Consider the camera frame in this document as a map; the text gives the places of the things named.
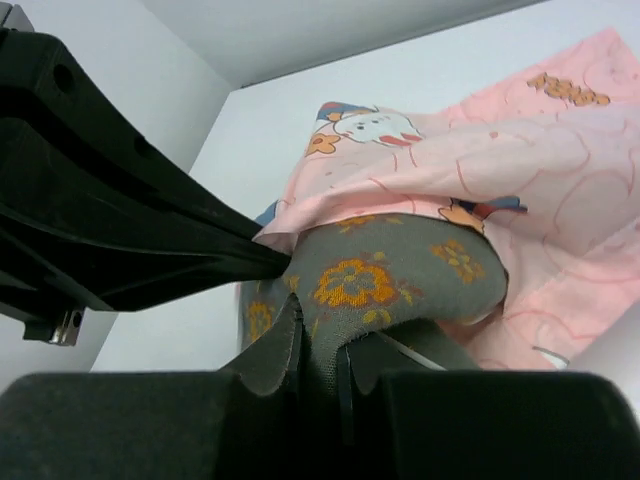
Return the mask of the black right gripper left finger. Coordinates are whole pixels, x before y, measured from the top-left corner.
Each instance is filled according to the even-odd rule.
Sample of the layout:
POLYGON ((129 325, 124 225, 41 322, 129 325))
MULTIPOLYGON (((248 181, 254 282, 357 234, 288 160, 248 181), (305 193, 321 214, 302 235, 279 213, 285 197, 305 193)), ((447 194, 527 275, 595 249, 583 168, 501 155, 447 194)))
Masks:
POLYGON ((34 374, 1 397, 5 479, 291 479, 303 321, 275 325, 217 371, 34 374))

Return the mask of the grey pillow with orange flowers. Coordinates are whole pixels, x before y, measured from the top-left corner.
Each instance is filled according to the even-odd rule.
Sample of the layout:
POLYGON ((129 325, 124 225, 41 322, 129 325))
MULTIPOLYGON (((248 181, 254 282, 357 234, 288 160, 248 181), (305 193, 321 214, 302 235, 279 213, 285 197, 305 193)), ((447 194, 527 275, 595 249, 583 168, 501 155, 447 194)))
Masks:
POLYGON ((470 228, 407 214, 356 217, 305 231, 282 276, 240 286, 241 346, 266 333, 295 294, 312 385, 324 395, 336 389, 339 348, 375 331, 445 370, 474 369, 444 329, 493 313, 507 285, 497 253, 470 228))

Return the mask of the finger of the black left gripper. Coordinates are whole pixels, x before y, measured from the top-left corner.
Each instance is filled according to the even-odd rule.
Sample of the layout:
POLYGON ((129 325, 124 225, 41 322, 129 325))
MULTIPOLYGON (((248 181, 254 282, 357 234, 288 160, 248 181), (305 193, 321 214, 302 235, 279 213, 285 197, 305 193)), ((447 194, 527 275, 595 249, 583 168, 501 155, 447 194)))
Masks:
POLYGON ((1 32, 1 312, 71 345, 86 310, 136 312, 280 276, 258 224, 152 146, 58 38, 1 32))

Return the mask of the pink bunny print pillowcase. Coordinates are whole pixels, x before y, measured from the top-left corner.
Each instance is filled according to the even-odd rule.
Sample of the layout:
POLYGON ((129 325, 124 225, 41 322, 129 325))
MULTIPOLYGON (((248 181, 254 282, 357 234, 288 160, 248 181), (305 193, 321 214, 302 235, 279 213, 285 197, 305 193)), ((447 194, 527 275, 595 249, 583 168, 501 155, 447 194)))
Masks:
POLYGON ((562 369, 639 298, 639 63, 612 29, 436 114, 324 104, 263 245, 383 215, 467 227, 508 273, 483 367, 562 369))

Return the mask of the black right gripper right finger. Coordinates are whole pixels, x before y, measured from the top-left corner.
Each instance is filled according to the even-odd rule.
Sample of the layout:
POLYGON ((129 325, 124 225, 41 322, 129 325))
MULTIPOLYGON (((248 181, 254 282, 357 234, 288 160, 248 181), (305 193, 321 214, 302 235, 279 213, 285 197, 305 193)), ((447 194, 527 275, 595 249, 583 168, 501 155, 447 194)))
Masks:
POLYGON ((434 370, 379 333, 337 354, 358 479, 635 479, 639 428, 589 373, 434 370))

